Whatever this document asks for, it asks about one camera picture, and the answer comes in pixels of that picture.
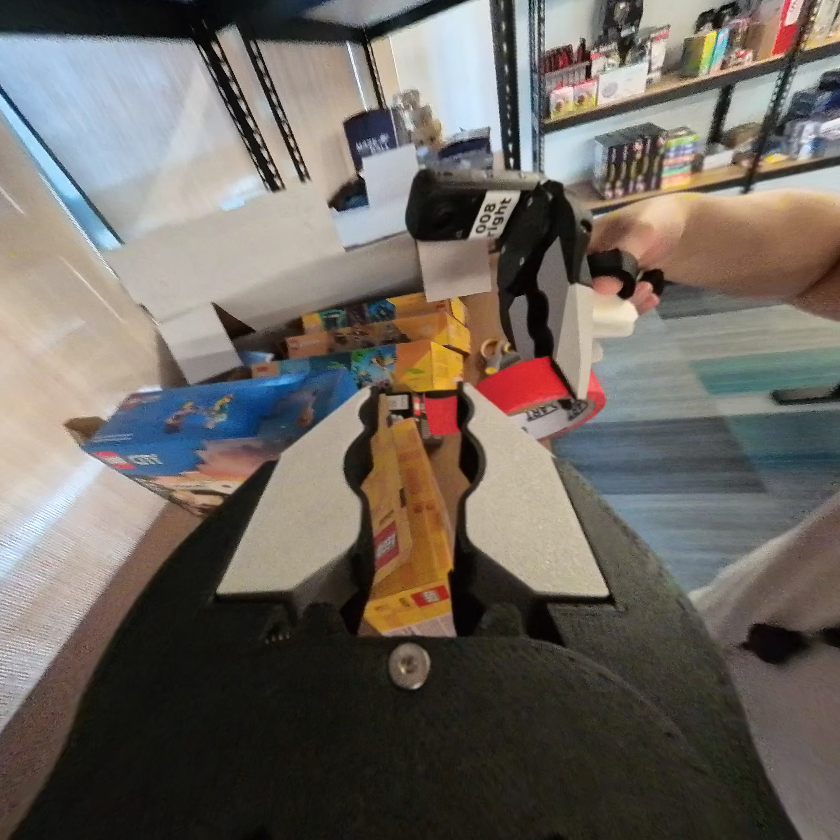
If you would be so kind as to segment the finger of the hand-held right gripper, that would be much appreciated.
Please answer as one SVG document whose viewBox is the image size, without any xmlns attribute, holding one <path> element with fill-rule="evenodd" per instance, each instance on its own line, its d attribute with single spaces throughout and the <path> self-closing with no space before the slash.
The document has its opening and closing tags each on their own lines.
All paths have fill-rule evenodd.
<svg viewBox="0 0 840 840">
<path fill-rule="evenodd" d="M 501 311 L 506 335 L 521 361 L 554 361 L 557 350 L 557 301 L 538 287 L 507 296 Z"/>
<path fill-rule="evenodd" d="M 590 286 L 569 281 L 558 238 L 542 258 L 539 290 L 547 302 L 547 326 L 553 342 L 549 357 L 574 397 L 585 400 L 592 374 L 595 293 Z"/>
</svg>

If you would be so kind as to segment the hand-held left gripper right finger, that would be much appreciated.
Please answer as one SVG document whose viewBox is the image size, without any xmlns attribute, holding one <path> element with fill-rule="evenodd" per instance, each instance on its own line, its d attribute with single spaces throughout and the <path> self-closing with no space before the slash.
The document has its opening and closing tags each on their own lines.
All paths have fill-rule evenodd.
<svg viewBox="0 0 840 840">
<path fill-rule="evenodd" d="M 456 629 L 511 606 L 528 631 L 549 607 L 611 606 L 613 596 L 550 451 L 471 384 L 458 391 Z"/>
</svg>

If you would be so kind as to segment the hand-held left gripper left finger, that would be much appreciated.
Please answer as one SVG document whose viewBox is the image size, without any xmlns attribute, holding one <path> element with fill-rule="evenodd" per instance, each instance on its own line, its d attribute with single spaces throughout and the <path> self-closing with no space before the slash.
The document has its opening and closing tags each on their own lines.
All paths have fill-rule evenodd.
<svg viewBox="0 0 840 840">
<path fill-rule="evenodd" d="M 363 483 L 379 398 L 374 387 L 357 391 L 279 457 L 217 585 L 219 600 L 278 603 L 294 621 L 328 605 L 356 631 L 375 572 Z"/>
</svg>

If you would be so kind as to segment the grey and yellow scissors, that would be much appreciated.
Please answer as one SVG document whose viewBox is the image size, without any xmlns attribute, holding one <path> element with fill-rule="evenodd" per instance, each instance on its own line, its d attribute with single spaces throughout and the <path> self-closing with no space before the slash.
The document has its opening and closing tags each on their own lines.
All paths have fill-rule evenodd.
<svg viewBox="0 0 840 840">
<path fill-rule="evenodd" d="M 522 361 L 520 354 L 505 339 L 485 340 L 479 353 L 484 377 L 496 375 Z"/>
</svg>

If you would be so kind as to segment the red tape roll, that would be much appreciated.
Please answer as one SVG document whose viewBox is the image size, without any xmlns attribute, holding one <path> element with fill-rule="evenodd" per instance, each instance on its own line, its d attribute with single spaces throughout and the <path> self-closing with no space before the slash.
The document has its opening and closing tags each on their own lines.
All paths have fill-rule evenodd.
<svg viewBox="0 0 840 840">
<path fill-rule="evenodd" d="M 578 397 L 547 358 L 515 363 L 484 378 L 477 390 L 545 446 L 591 421 L 606 404 L 594 373 L 586 393 Z"/>
</svg>

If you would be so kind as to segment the yellow and white toy box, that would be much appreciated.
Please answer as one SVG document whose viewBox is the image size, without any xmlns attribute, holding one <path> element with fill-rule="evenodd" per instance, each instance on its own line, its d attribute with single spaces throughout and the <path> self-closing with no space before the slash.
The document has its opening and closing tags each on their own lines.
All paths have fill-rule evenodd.
<svg viewBox="0 0 840 840">
<path fill-rule="evenodd" d="M 450 574 L 454 534 L 416 422 L 394 417 L 379 395 L 369 503 L 374 577 L 359 635 L 456 635 Z"/>
</svg>

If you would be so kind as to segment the red tape strip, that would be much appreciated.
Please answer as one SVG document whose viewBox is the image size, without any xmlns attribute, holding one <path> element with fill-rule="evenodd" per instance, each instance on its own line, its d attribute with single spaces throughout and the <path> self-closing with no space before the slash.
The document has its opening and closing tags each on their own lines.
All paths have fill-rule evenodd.
<svg viewBox="0 0 840 840">
<path fill-rule="evenodd" d="M 459 433 L 459 394 L 457 391 L 423 394 L 423 416 L 429 438 Z"/>
</svg>

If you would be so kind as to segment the person's right forearm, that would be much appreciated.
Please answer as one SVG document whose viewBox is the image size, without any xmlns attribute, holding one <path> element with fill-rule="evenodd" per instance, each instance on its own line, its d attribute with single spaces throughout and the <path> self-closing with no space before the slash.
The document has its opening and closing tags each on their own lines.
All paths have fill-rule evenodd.
<svg viewBox="0 0 840 840">
<path fill-rule="evenodd" d="M 667 278 L 839 320 L 839 199 L 802 190 L 680 201 Z"/>
</svg>

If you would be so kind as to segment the wooden desk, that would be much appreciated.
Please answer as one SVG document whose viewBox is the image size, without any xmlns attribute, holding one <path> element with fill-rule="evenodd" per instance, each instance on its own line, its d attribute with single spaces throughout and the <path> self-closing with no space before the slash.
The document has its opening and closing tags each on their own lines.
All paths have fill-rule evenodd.
<svg viewBox="0 0 840 840">
<path fill-rule="evenodd" d="M 15 625 L 2 631 L 1 838 L 25 819 L 60 759 L 80 703 L 123 620 L 148 584 L 197 528 L 167 503 L 140 537 L 126 514 L 105 521 L 105 536 L 82 533 L 68 559 L 57 541 L 35 549 L 2 607 Z"/>
</svg>

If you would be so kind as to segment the dark blue box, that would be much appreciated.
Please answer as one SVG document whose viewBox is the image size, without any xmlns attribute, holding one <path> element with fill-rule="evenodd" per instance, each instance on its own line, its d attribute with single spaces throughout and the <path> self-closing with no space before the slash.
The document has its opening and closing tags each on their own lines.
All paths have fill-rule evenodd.
<svg viewBox="0 0 840 840">
<path fill-rule="evenodd" d="M 393 108 L 358 112 L 343 121 L 343 132 L 357 173 L 361 173 L 365 159 L 401 144 Z"/>
</svg>

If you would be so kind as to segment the black toy box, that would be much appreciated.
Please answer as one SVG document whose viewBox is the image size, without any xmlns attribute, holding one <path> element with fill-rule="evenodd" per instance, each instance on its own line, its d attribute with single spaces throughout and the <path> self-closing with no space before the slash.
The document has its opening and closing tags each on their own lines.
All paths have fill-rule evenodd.
<svg viewBox="0 0 840 840">
<path fill-rule="evenodd" d="M 427 413 L 425 394 L 416 392 L 386 393 L 385 417 L 388 427 L 402 420 L 410 419 L 427 451 L 434 451 L 440 446 L 438 436 L 432 431 L 431 420 Z"/>
</svg>

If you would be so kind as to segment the row of small dark boxes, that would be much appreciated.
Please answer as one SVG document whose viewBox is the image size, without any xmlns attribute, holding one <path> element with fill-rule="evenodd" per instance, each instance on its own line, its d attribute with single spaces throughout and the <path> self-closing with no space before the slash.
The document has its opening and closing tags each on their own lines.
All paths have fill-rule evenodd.
<svg viewBox="0 0 840 840">
<path fill-rule="evenodd" d="M 606 201 L 659 189 L 667 137 L 653 122 L 594 137 L 592 189 Z"/>
</svg>

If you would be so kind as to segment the white cardboard carton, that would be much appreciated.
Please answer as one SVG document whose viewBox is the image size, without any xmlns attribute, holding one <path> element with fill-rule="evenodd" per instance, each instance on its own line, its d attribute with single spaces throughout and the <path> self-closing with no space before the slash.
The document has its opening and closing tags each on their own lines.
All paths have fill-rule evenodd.
<svg viewBox="0 0 840 840">
<path fill-rule="evenodd" d="M 236 209 L 153 231 L 106 254 L 191 384 L 240 366 L 219 312 L 260 331 L 340 303 L 422 290 L 426 299 L 492 289 L 489 245 L 415 244 L 405 211 L 414 147 L 376 154 L 370 205 L 336 213 L 318 188 L 266 193 Z"/>
</svg>

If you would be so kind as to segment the person's white shirt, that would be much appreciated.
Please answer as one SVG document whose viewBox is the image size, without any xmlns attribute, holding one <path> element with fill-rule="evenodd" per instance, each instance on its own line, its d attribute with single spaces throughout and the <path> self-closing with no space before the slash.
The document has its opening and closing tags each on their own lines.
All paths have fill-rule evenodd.
<svg viewBox="0 0 840 840">
<path fill-rule="evenodd" d="M 839 838 L 839 503 L 689 595 L 801 838 Z"/>
</svg>

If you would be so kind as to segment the grey metal shelf rack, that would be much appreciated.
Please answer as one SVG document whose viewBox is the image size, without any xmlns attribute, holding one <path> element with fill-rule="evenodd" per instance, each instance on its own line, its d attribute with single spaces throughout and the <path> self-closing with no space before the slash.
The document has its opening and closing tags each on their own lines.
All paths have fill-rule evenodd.
<svg viewBox="0 0 840 840">
<path fill-rule="evenodd" d="M 776 75 L 776 87 L 766 118 L 776 113 L 786 96 L 789 82 L 792 81 L 795 70 L 818 60 L 838 57 L 838 38 L 814 47 L 805 46 L 805 37 L 811 32 L 810 27 L 816 21 L 815 3 L 808 2 L 803 10 L 811 17 L 803 21 L 796 29 L 794 42 L 787 53 L 773 56 L 748 65 L 734 67 L 717 73 L 699 77 L 681 77 L 669 74 L 662 77 L 645 92 L 630 98 L 606 102 L 583 111 L 571 111 L 557 119 L 544 119 L 541 105 L 543 89 L 543 73 L 538 51 L 544 47 L 545 2 L 528 3 L 528 71 L 529 71 L 529 118 L 531 130 L 531 146 L 529 155 L 519 153 L 514 159 L 520 164 L 536 172 L 544 169 L 544 141 L 547 134 L 563 133 L 576 127 L 600 123 L 614 117 L 635 113 L 639 110 L 664 106 L 687 98 L 704 95 L 717 91 L 717 104 L 711 116 L 707 141 L 709 144 L 721 143 L 722 131 L 725 126 L 728 111 L 731 106 L 733 92 L 736 86 L 752 79 Z M 721 189 L 740 186 L 747 193 L 756 182 L 771 181 L 778 177 L 795 175 L 801 172 L 816 170 L 823 166 L 838 165 L 838 156 L 809 160 L 786 160 L 765 164 L 760 160 L 760 153 L 755 152 L 746 164 L 729 163 L 727 166 L 713 167 L 708 170 L 692 171 L 686 165 L 685 173 L 667 176 L 658 184 L 658 188 L 641 192 L 614 192 L 603 196 L 587 182 L 577 182 L 567 185 L 567 191 L 573 194 L 584 205 L 593 211 L 606 211 L 623 207 L 624 205 L 641 201 L 651 196 L 674 193 L 702 193 L 715 192 Z"/>
</svg>

